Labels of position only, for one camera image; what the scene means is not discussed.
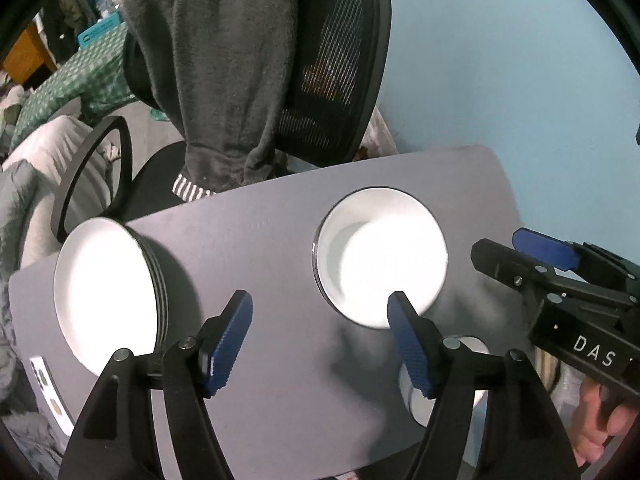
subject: wooden furniture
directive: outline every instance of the wooden furniture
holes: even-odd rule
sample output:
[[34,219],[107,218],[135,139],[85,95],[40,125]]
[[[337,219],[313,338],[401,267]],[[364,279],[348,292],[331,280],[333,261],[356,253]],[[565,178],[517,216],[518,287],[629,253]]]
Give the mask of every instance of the wooden furniture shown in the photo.
[[9,76],[20,85],[24,85],[37,70],[48,70],[49,73],[57,70],[33,22],[24,29],[2,65]]

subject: striped cuff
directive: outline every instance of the striped cuff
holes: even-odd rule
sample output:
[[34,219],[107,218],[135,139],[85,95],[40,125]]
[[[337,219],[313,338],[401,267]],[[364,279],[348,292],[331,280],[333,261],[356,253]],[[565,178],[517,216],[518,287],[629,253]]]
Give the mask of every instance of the striped cuff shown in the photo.
[[179,196],[185,202],[193,202],[194,200],[199,200],[204,196],[215,195],[215,193],[209,189],[196,186],[183,174],[179,174],[178,178],[175,179],[174,194]]

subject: chair armrest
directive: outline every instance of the chair armrest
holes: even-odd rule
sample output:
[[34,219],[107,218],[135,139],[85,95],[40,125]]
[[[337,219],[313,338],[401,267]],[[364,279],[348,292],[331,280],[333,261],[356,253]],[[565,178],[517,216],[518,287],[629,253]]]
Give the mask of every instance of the chair armrest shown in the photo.
[[113,130],[120,133],[120,150],[122,152],[120,166],[120,180],[118,190],[115,197],[111,201],[111,205],[102,213],[104,216],[113,216],[118,213],[122,205],[127,199],[131,188],[133,173],[133,152],[131,147],[131,135],[127,127],[127,121],[121,116],[110,116],[104,118],[93,131],[84,140],[78,152],[66,168],[60,186],[56,191],[56,198],[53,205],[53,213],[51,214],[51,231],[60,243],[64,243],[68,233],[65,230],[66,210],[71,202],[78,179],[94,154],[94,151],[100,145],[104,137]]

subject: bowl rim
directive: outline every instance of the bowl rim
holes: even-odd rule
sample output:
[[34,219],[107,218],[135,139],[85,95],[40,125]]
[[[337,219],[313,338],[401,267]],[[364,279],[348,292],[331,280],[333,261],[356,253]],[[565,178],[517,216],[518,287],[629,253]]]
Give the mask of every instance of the bowl rim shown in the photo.
[[[320,272],[318,271],[318,241],[320,239],[320,233],[322,232],[322,228],[324,227],[325,222],[327,221],[329,216],[331,216],[331,214],[334,212],[334,210],[342,202],[347,200],[350,196],[355,195],[356,193],[360,193],[361,191],[365,191],[367,189],[390,189],[390,190],[393,190],[393,191],[398,191],[398,192],[400,192],[402,194],[405,194],[405,195],[413,198],[418,204],[420,204],[423,208],[425,208],[429,212],[429,214],[433,217],[433,219],[436,221],[436,224],[438,225],[438,229],[440,230],[440,234],[442,235],[442,238],[445,241],[445,247],[447,246],[447,241],[445,240],[444,233],[442,232],[442,228],[440,227],[440,224],[438,223],[438,220],[435,217],[435,215],[433,214],[433,212],[431,211],[431,209],[429,209],[424,204],[424,202],[422,202],[422,200],[416,198],[411,193],[409,193],[409,192],[407,192],[405,190],[402,190],[402,189],[398,189],[397,187],[393,187],[393,186],[363,186],[363,187],[359,187],[358,189],[355,189],[355,190],[347,193],[340,200],[338,200],[338,202],[336,202],[334,205],[332,205],[331,209],[329,209],[327,214],[324,215],[324,217],[322,218],[322,221],[320,222],[318,228],[316,229],[316,234],[314,235],[314,241],[313,241],[313,244],[311,246],[311,266],[312,266],[312,269],[313,269],[313,272],[314,272],[314,278],[316,280],[316,286],[318,287],[318,290],[320,291],[320,293],[324,297],[325,301],[329,304],[329,306],[331,306],[331,308],[334,309],[338,314],[343,316],[344,319],[347,319],[347,320],[351,321],[352,323],[357,324],[358,326],[361,326],[363,328],[368,328],[370,330],[389,330],[388,326],[367,326],[367,325],[363,325],[362,323],[354,321],[353,319],[348,317],[345,313],[343,313],[338,307],[336,307],[334,305],[334,302],[331,301],[331,299],[329,298],[328,294],[324,290],[324,286],[322,286],[322,281],[320,279]],[[447,279],[448,271],[449,271],[449,250],[447,249],[447,263],[446,263],[446,268],[445,268],[445,276],[444,276],[444,279],[442,280],[442,284],[440,285],[438,293],[436,294],[436,298],[440,295],[440,293],[441,293],[441,291],[442,291],[442,289],[444,287],[444,283],[445,283],[445,281]]]

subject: white card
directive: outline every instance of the white card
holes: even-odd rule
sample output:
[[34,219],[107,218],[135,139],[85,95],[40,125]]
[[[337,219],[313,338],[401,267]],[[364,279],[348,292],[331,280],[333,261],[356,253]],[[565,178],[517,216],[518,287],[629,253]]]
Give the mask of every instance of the white card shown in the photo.
[[51,410],[51,413],[53,413],[56,422],[66,436],[71,436],[71,433],[74,430],[74,424],[71,422],[71,417],[69,417],[69,414],[66,412],[65,405],[62,404],[58,391],[53,385],[49,370],[44,364],[44,359],[39,355],[34,355],[29,359],[29,362],[31,363],[31,370],[35,374],[36,380],[40,385],[44,399],[47,401],[49,409]]

